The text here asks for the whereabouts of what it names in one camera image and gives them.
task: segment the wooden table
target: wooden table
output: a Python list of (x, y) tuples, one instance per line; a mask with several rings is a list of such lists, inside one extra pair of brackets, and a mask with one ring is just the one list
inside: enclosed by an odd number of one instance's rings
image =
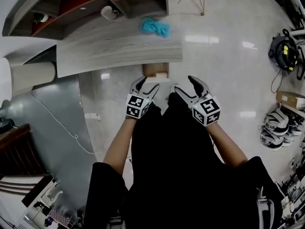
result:
[(76, 29), (57, 43), (58, 77), (126, 65), (181, 62), (179, 15), (155, 19), (170, 24), (168, 38), (142, 33), (143, 18), (107, 21), (99, 16), (80, 27), (74, 25)]

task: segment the small cardboard box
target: small cardboard box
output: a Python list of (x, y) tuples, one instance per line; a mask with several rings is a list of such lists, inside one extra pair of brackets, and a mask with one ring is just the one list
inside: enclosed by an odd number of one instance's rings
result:
[(276, 100), (293, 108), (305, 108), (305, 96), (300, 94), (278, 91)]

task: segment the black shirt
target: black shirt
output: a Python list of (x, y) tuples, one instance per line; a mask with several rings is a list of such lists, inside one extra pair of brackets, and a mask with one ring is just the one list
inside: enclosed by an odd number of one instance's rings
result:
[(277, 228), (282, 197), (261, 159), (239, 168), (223, 164), (206, 129), (174, 101), (171, 95), (163, 116), (153, 106), (137, 122), (129, 191), (110, 165), (93, 165), (85, 228), (106, 228), (117, 210), (127, 229), (258, 228), (256, 200), (262, 187), (274, 202), (272, 228)]

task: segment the white helmet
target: white helmet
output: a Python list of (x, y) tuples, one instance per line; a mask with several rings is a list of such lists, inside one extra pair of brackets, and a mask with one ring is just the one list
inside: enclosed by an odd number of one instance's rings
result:
[(274, 135), (273, 133), (270, 133), (266, 128), (262, 128), (261, 142), (264, 146), (275, 151), (282, 147), (283, 141), (284, 138), (282, 136)]
[(304, 128), (304, 127), (303, 127), (303, 124), (299, 124), (299, 125), (297, 126), (297, 128), (292, 129), (291, 132), (293, 133), (293, 135), (298, 136), (298, 135), (301, 135), (301, 134), (302, 134), (303, 128)]
[(284, 138), (284, 141), (283, 141), (282, 147), (288, 147), (294, 142), (295, 135), (292, 133), (292, 130), (289, 130), (288, 132), (286, 132), (283, 135), (283, 138)]
[(283, 112), (283, 114), (288, 116), (290, 128), (297, 127), (297, 125), (300, 125), (305, 121), (304, 117), (300, 116), (296, 112), (294, 112), (290, 109), (287, 109), (283, 106), (281, 107), (281, 111)]
[(276, 108), (267, 114), (264, 125), (270, 133), (284, 135), (289, 129), (288, 121), (289, 118), (279, 108)]

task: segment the white wall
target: white wall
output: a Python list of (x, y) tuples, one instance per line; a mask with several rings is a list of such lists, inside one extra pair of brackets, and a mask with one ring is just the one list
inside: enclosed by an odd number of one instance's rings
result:
[(56, 44), (55, 40), (31, 37), (2, 37), (5, 19), (17, 0), (0, 0), (0, 58), (14, 53), (24, 63), (38, 53)]

